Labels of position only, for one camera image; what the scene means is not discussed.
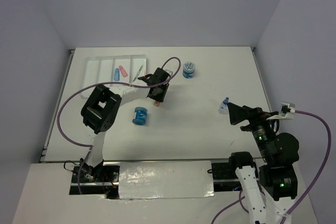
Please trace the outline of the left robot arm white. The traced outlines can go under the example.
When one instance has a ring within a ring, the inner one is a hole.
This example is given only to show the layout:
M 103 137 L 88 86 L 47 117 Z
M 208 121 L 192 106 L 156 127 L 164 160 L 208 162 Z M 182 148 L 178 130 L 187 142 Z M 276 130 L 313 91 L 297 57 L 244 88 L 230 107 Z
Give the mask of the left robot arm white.
M 89 148 L 88 157 L 80 160 L 80 165 L 90 181 L 95 182 L 102 177 L 104 138 L 106 131 L 114 124 L 119 108 L 144 98 L 163 102 L 170 77 L 168 72 L 157 68 L 153 74 L 139 77 L 130 84 L 116 84 L 110 88 L 99 84 L 94 88 L 81 110 L 87 137 L 92 146 Z

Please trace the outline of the blue translucent eraser case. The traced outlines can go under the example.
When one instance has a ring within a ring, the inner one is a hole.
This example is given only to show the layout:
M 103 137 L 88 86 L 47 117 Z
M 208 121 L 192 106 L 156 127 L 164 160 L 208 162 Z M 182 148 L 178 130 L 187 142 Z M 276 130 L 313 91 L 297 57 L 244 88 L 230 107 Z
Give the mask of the blue translucent eraser case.
M 113 79 L 114 79 L 115 82 L 120 81 L 120 69 L 119 68 L 115 68 Z

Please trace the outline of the green pen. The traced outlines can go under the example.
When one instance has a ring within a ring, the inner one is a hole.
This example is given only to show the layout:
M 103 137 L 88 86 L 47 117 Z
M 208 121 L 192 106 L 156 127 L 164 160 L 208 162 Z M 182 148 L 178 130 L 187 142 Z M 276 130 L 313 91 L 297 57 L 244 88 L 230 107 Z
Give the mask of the green pen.
M 134 79 L 133 79 L 132 82 L 134 82 L 139 77 L 142 69 L 143 69 L 143 65 L 141 65 L 140 68 L 138 69 L 138 71 L 136 72 L 136 74 L 135 74 Z

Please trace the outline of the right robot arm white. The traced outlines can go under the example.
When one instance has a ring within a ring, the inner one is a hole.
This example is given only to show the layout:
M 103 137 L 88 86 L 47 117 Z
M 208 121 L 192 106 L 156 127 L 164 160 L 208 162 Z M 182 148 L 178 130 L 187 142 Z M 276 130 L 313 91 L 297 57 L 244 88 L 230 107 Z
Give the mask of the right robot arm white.
M 235 152 L 229 157 L 228 171 L 238 177 L 246 198 L 250 223 L 280 223 L 293 206 L 298 191 L 298 179 L 293 164 L 299 160 L 299 142 L 289 133 L 276 134 L 274 124 L 291 120 L 295 106 L 283 103 L 279 112 L 262 108 L 227 105 L 231 125 L 245 120 L 243 132 L 251 132 L 264 164 L 257 167 L 249 152 Z

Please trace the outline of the clear bottle blue cap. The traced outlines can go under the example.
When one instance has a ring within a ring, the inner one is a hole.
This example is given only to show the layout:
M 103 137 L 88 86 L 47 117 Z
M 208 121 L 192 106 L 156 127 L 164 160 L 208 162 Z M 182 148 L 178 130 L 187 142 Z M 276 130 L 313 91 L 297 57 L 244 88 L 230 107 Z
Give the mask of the clear bottle blue cap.
M 226 97 L 224 101 L 220 104 L 218 112 L 219 114 L 228 114 L 228 103 L 229 103 L 229 97 Z

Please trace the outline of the pink translucent eraser case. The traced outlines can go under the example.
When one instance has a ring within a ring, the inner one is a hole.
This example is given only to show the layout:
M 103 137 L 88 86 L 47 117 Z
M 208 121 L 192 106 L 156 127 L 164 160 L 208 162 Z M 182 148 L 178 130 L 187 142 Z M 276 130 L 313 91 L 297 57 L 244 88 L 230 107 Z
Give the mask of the pink translucent eraser case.
M 121 75 L 122 75 L 124 78 L 128 76 L 128 73 L 127 73 L 126 69 L 125 69 L 122 65 L 119 65 L 118 68 L 119 68 L 119 71 L 120 71 Z

